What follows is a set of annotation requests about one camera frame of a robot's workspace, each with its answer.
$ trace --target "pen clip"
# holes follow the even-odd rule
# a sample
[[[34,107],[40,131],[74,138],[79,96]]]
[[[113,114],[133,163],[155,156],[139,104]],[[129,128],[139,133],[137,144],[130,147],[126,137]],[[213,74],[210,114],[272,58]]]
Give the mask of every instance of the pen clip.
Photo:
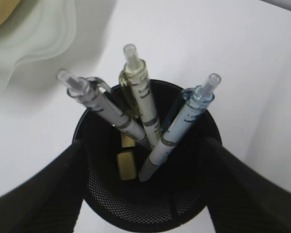
[[[162,123],[162,126],[161,126],[162,133],[165,132],[169,128],[169,126],[171,125],[171,123],[173,122],[177,114],[179,113],[184,103],[190,98],[192,91],[193,91],[193,88],[187,88],[187,89],[182,90],[178,94],[175,102],[171,106],[170,110],[168,111],[165,117],[165,120]]]
[[[111,87],[105,81],[103,81],[101,78],[88,77],[86,79],[89,80],[90,82],[92,82],[99,90],[101,90],[101,88],[102,88],[105,92],[112,93]]]
[[[112,88],[101,78],[98,77],[89,77],[87,78],[93,85],[95,85],[99,90],[101,91],[101,88],[105,90],[105,92],[102,92],[106,95],[108,100],[110,100],[113,104],[115,104],[119,109],[122,111],[126,111],[129,109],[127,105],[122,101],[122,98],[120,98],[115,92],[113,92]]]

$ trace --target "translucent pen clip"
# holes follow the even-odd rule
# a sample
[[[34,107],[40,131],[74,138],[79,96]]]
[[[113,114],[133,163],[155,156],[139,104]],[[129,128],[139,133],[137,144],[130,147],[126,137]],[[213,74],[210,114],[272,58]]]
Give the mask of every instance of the translucent pen clip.
[[[89,77],[86,78],[87,80],[91,81],[92,84],[94,84],[97,88],[99,88],[99,90],[103,90],[101,92],[108,92],[108,93],[112,93],[112,89],[111,87],[101,78],[98,77]]]
[[[92,84],[95,85],[101,93],[104,93],[106,97],[122,111],[129,109],[129,107],[122,101],[122,98],[114,93],[112,88],[104,80],[98,77],[89,77],[87,80],[91,81]]]

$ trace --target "pen barrel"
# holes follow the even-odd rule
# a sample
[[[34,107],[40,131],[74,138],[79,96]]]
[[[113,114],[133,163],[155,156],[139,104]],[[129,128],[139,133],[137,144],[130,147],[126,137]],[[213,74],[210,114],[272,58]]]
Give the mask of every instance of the pen barrel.
[[[169,143],[163,139],[159,140],[158,144],[149,155],[150,162],[153,165],[160,166],[173,151],[176,145],[176,143]]]
[[[138,104],[140,118],[144,125],[146,135],[151,146],[154,147],[161,137],[160,121],[157,115],[145,62],[143,70],[133,76],[127,75],[127,78],[132,94]]]

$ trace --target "yellow object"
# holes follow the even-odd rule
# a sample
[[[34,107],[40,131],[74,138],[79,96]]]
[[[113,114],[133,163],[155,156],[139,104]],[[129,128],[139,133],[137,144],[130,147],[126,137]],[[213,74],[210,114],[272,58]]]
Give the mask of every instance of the yellow object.
[[[121,180],[127,181],[137,177],[137,170],[132,151],[117,154],[117,165]]]
[[[10,16],[20,0],[0,0],[0,25]]]
[[[121,138],[122,138],[122,148],[134,147],[136,145],[135,141],[124,133],[121,133]]]

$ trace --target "metal band on pen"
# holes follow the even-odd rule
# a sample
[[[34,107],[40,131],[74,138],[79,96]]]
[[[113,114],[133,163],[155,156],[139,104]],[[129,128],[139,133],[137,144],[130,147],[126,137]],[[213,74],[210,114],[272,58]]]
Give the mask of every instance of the metal band on pen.
[[[117,126],[119,130],[125,129],[127,126],[129,126],[129,124],[131,123],[131,117],[130,116],[128,117],[129,117],[128,120],[123,125]]]

